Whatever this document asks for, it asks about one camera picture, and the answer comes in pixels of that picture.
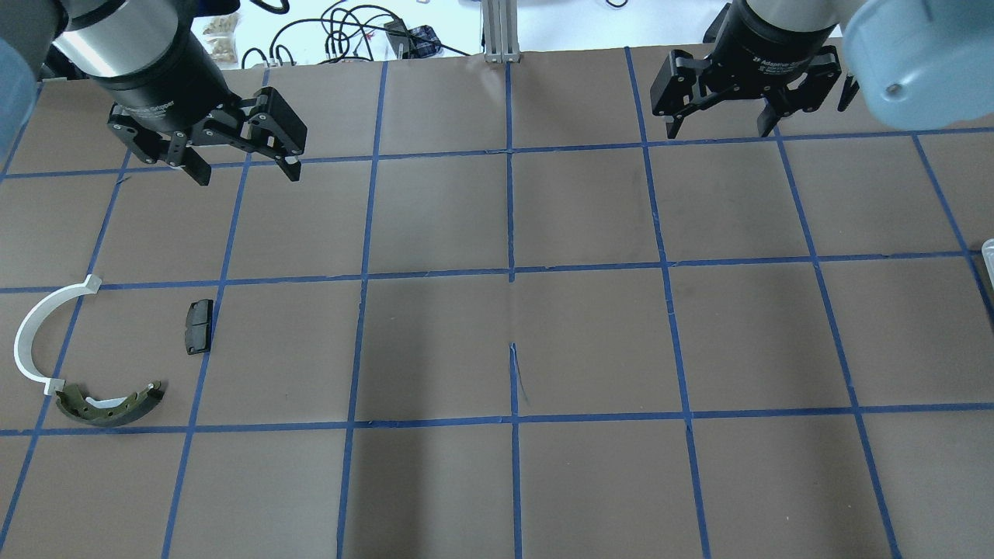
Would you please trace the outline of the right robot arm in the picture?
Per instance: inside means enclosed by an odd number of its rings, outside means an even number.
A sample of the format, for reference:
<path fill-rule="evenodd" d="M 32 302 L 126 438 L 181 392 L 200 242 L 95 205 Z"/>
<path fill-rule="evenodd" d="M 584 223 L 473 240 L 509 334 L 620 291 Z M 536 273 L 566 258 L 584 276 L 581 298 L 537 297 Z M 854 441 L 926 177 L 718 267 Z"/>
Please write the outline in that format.
<path fill-rule="evenodd" d="M 703 59 L 672 50 L 651 85 L 654 116 L 686 118 L 762 99 L 757 132 L 813 113 L 838 82 L 895 130 L 933 130 L 992 113 L 990 1 L 732 1 L 707 29 Z"/>

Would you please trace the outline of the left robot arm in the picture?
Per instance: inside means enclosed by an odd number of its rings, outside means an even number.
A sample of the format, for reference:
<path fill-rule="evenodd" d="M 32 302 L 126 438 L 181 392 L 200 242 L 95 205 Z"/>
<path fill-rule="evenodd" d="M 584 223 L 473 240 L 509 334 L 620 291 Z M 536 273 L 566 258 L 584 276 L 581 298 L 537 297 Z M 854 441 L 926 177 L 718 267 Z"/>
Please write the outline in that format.
<path fill-rule="evenodd" d="M 198 10 L 195 1 L 4 1 L 2 153 L 27 123 L 57 50 L 109 93 L 107 126 L 142 161 L 206 186 L 212 167 L 196 148 L 224 145 L 301 179 L 308 127 L 271 86 L 251 98 L 228 88 L 191 29 Z"/>

